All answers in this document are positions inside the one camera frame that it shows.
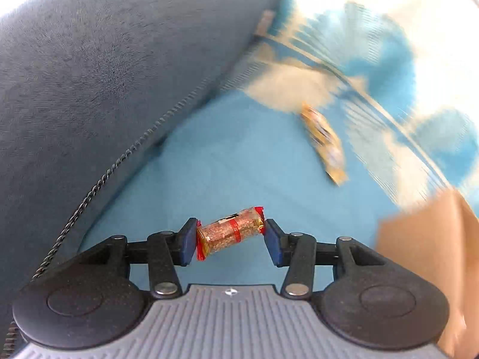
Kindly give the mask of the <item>brown cardboard box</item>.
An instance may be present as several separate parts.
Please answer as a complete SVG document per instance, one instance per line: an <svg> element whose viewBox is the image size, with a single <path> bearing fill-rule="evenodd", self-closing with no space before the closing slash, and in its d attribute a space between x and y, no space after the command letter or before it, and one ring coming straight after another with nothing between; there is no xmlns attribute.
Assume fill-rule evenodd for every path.
<svg viewBox="0 0 479 359"><path fill-rule="evenodd" d="M450 316L438 342L452 358L478 356L478 218L459 191L379 224L379 254L436 285Z"/></svg>

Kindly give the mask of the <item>blue fan-pattern sofa cover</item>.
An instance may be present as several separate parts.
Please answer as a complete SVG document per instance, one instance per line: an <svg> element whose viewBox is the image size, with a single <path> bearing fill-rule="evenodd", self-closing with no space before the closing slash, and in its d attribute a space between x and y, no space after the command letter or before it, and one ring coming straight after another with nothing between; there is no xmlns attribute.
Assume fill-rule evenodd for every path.
<svg viewBox="0 0 479 359"><path fill-rule="evenodd" d="M338 135L335 185L300 112ZM283 0L213 98L86 235L144 241L252 206L286 232L372 246L378 222L455 187L478 206L478 0Z"/></svg>

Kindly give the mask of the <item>small red gold candy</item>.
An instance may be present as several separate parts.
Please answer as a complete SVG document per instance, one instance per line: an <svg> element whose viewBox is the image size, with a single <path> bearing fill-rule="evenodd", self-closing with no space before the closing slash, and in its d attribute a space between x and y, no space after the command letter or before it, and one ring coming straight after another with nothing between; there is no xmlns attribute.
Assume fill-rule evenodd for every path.
<svg viewBox="0 0 479 359"><path fill-rule="evenodd" d="M266 231L264 208L255 206L226 216L211 224L196 223L196 258L204 261L220 250L232 247Z"/></svg>

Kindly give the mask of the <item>yellow Alpenliebe candy pack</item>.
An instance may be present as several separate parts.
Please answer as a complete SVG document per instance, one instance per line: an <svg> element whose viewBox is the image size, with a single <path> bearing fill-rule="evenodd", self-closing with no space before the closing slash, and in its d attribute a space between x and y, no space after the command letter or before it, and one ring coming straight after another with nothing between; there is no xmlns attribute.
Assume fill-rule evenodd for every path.
<svg viewBox="0 0 479 359"><path fill-rule="evenodd" d="M302 107L300 117L311 144L323 163L325 173L335 185L342 185L348 179L348 175L346 159L338 135L325 116L309 105Z"/></svg>

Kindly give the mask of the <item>dark blue sofa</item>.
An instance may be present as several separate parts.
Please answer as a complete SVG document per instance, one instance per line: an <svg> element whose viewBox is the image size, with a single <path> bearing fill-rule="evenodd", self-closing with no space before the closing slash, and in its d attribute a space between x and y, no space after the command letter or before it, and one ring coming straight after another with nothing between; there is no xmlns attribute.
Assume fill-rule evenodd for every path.
<svg viewBox="0 0 479 359"><path fill-rule="evenodd" d="M280 0L31 0L1 18L1 356L11 305L71 258Z"/></svg>

